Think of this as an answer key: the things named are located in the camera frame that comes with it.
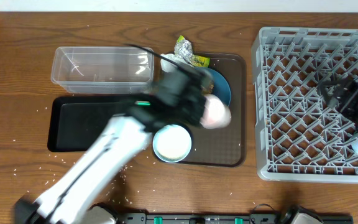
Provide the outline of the white pink cup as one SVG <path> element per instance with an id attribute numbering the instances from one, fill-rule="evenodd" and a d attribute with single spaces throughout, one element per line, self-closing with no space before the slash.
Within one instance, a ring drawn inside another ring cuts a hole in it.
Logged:
<path id="1" fill-rule="evenodd" d="M 204 114 L 200 119 L 200 124 L 206 129 L 225 128 L 231 122 L 231 112 L 215 95 L 205 95 Z"/>

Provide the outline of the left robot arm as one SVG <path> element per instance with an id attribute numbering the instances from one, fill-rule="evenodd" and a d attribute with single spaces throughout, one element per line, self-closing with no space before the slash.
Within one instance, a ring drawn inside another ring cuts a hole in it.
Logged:
<path id="1" fill-rule="evenodd" d="M 78 223 L 91 203 L 121 170 L 147 147 L 153 133 L 169 124 L 199 126 L 213 78 L 196 68 L 166 73 L 151 94 L 131 95 L 97 140 L 52 187 L 34 202 L 20 198 L 14 223 Z"/>

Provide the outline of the blue plate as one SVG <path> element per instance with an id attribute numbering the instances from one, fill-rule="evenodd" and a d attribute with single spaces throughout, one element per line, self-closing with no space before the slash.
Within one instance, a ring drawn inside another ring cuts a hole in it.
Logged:
<path id="1" fill-rule="evenodd" d="M 212 94 L 229 106 L 231 103 L 231 87 L 225 77 L 211 68 L 202 68 L 202 71 L 208 72 L 212 76 Z"/>

